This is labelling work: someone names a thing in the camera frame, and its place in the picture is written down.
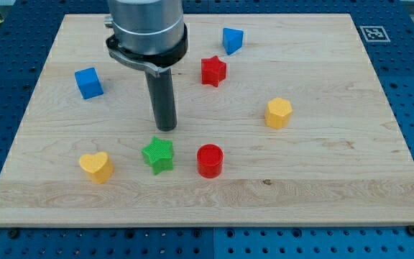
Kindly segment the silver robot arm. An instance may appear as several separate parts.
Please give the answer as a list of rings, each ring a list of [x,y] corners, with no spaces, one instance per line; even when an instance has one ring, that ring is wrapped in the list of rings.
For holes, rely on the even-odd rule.
[[[188,28],[181,0],[108,0],[105,25],[111,58],[142,71],[147,80],[156,127],[167,132],[177,126],[171,67],[188,50]]]

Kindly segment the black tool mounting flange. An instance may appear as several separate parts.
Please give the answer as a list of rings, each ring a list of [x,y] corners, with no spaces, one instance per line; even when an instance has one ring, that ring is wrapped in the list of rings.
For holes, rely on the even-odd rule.
[[[155,55],[133,53],[131,50],[121,47],[115,35],[106,39],[106,46],[109,50],[110,57],[118,63],[137,71],[144,71],[157,78],[161,73],[180,61],[187,53],[188,28],[185,24],[183,26],[184,31],[181,40],[175,47],[163,53]]]

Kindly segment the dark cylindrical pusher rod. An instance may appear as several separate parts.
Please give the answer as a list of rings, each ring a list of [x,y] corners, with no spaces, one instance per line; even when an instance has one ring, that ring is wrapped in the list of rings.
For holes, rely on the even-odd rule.
[[[168,132],[177,126],[175,96],[171,70],[168,68],[158,77],[145,73],[153,114],[158,130]]]

